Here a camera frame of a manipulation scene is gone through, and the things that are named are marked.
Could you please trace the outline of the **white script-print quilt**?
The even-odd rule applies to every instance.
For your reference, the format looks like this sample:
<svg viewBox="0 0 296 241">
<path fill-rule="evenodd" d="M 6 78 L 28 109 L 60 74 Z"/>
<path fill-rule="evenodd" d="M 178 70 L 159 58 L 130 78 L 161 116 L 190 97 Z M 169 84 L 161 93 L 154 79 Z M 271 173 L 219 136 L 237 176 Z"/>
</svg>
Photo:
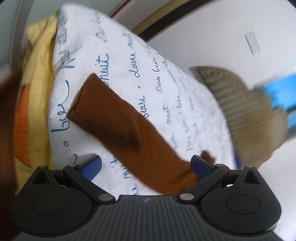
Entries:
<svg viewBox="0 0 296 241">
<path fill-rule="evenodd" d="M 67 119 L 91 73 L 150 121 L 183 160 L 207 150 L 219 163 L 236 168 L 227 121 L 211 91 L 105 14 L 80 4 L 60 8 L 53 67 L 49 139 L 55 168 L 97 154 L 96 185 L 115 197 L 156 194 L 98 139 Z"/>
</svg>

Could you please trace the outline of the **blue framed wall picture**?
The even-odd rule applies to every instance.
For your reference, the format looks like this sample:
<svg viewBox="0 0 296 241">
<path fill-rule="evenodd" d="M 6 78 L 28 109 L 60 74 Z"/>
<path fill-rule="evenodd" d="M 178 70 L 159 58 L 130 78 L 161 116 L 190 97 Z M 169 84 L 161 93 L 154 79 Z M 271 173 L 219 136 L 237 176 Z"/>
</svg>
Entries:
<svg viewBox="0 0 296 241">
<path fill-rule="evenodd" d="M 272 108 L 289 110 L 295 108 L 295 74 L 267 83 L 262 90 L 271 99 Z"/>
</svg>

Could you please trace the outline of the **yellow orange cloth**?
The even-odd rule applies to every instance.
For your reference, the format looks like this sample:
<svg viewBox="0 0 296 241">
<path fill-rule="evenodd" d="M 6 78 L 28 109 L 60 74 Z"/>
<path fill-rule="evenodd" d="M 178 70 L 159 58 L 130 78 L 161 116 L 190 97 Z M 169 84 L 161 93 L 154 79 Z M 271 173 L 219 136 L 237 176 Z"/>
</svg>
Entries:
<svg viewBox="0 0 296 241">
<path fill-rule="evenodd" d="M 14 162 L 17 191 L 39 166 L 53 168 L 48 134 L 49 101 L 54 83 L 53 52 L 58 17 L 30 25 L 22 79 L 16 99 Z"/>
</svg>

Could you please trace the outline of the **olive upholstered headboard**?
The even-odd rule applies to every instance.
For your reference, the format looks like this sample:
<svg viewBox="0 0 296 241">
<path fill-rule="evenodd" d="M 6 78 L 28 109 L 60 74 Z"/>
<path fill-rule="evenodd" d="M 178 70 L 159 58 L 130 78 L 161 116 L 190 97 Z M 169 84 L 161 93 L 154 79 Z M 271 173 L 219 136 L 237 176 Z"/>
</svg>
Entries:
<svg viewBox="0 0 296 241">
<path fill-rule="evenodd" d="M 249 89 L 236 73 L 221 67 L 190 67 L 212 92 L 227 120 L 238 169 L 258 168 L 287 138 L 287 112 L 272 107 L 263 90 Z"/>
</svg>

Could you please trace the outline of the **brown knit sweater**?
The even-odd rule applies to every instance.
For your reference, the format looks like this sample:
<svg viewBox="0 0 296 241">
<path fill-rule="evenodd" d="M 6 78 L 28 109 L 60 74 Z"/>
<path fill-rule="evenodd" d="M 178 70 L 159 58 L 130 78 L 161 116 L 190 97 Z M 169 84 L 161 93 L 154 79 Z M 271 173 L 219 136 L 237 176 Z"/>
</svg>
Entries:
<svg viewBox="0 0 296 241">
<path fill-rule="evenodd" d="M 1 190 L 16 189 L 13 128 L 21 73 L 1 86 Z M 198 183 L 154 126 L 95 74 L 89 75 L 68 114 L 140 181 L 162 194 L 178 196 Z"/>
</svg>

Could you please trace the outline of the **white double wall socket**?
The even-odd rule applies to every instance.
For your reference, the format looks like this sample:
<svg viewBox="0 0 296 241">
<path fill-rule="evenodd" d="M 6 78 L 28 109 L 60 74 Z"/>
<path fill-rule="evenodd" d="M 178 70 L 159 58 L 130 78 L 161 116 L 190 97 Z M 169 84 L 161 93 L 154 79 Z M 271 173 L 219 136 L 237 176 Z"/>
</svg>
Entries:
<svg viewBox="0 0 296 241">
<path fill-rule="evenodd" d="M 254 56 L 255 54 L 260 52 L 260 44 L 259 41 L 255 35 L 254 32 L 248 32 L 245 35 L 245 39 L 248 43 L 248 46 L 250 48 L 250 51 L 252 55 Z"/>
</svg>

